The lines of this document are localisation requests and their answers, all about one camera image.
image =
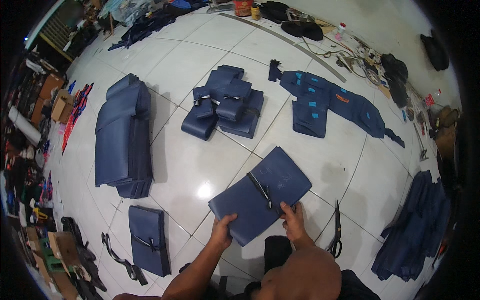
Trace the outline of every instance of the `red packaging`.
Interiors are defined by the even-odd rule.
[[[235,14],[239,17],[246,17],[252,15],[252,4],[253,0],[247,0],[247,1],[233,1],[233,4],[235,5]]]

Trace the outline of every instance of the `scissors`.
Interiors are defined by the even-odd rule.
[[[335,237],[333,238],[330,246],[328,246],[327,251],[333,255],[334,258],[340,256],[342,252],[342,241],[340,237],[342,235],[342,227],[340,226],[340,210],[338,209],[338,200],[336,201],[336,208],[335,208]]]

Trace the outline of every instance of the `navy blue fabric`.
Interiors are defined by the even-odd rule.
[[[238,122],[224,119],[218,120],[217,124],[222,131],[249,139],[253,138],[264,103],[264,93],[262,91],[252,90],[246,102],[245,112]]]
[[[115,95],[119,91],[123,90],[127,86],[134,84],[139,80],[140,79],[138,79],[138,77],[133,75],[132,73],[125,75],[125,77],[118,80],[115,84],[113,84],[111,87],[108,88],[105,99],[108,101],[113,95]]]
[[[242,247],[278,220],[282,214],[281,201],[294,205],[312,187],[305,174],[280,147],[275,147],[251,172],[268,187],[272,208],[247,176],[208,202],[218,219],[238,213],[237,219],[228,227]]]
[[[380,280],[392,274],[416,280],[425,257],[434,257],[450,215],[442,182],[432,183],[430,171],[415,175],[398,220],[382,232],[386,237],[372,265]]]
[[[216,108],[221,119],[238,121],[245,109],[244,101],[250,96],[252,84],[237,78],[232,79],[225,89],[225,97]]]
[[[216,68],[219,71],[227,71],[233,73],[233,78],[242,79],[245,70],[239,67],[233,67],[228,65],[221,65]]]
[[[399,136],[391,130],[385,131],[385,123],[380,112],[365,97],[349,92],[322,77],[302,71],[283,72],[280,85],[296,97],[307,96],[320,101],[328,97],[330,99],[328,108],[337,115],[354,122],[373,137],[384,138],[387,135],[405,148],[405,143]],[[314,109],[300,107],[298,103],[294,104],[294,107],[294,130],[307,135],[323,137],[324,133],[323,136],[321,133],[325,124],[320,123],[320,120],[312,120],[308,114],[310,110]],[[318,113],[319,119],[326,120],[326,114],[323,111],[321,115],[322,117]],[[314,123],[319,132],[311,130],[310,127]]]
[[[218,115],[213,114],[213,116],[198,119],[195,113],[196,110],[197,106],[194,105],[183,120],[181,130],[206,141],[215,128],[216,122],[218,121]]]
[[[208,86],[193,88],[193,100],[197,106],[197,109],[195,110],[197,119],[213,116],[214,107],[212,101],[209,98],[202,99],[202,97],[206,96],[210,97],[210,89]]]
[[[150,94],[133,74],[109,89],[96,123],[95,185],[115,186],[124,198],[148,196],[153,171],[150,156]]]
[[[221,102],[227,93],[227,86],[234,78],[235,73],[230,71],[211,71],[207,83],[205,84],[210,88],[210,97]]]
[[[327,124],[328,98],[298,97],[292,101],[295,132],[324,138]]]
[[[159,209],[141,206],[128,209],[133,263],[161,277],[171,274],[164,219],[165,213]]]

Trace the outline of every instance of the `tools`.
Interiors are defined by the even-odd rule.
[[[338,200],[336,201],[336,207],[335,207],[335,236],[330,243],[330,246],[326,249],[328,252],[330,252],[331,255],[333,255],[334,258],[337,258],[340,256],[340,253],[342,252],[342,241],[340,240],[340,237],[342,236],[342,227],[340,225],[340,209],[338,208]]]
[[[420,145],[421,145],[420,161],[427,160],[427,159],[428,159],[428,157],[427,157],[427,149],[425,149],[425,147],[423,146],[423,143],[422,143],[421,138],[420,138],[419,131],[418,131],[417,126],[415,125],[415,123],[413,123],[413,127],[415,128],[415,132],[417,133],[417,137],[419,138]]]

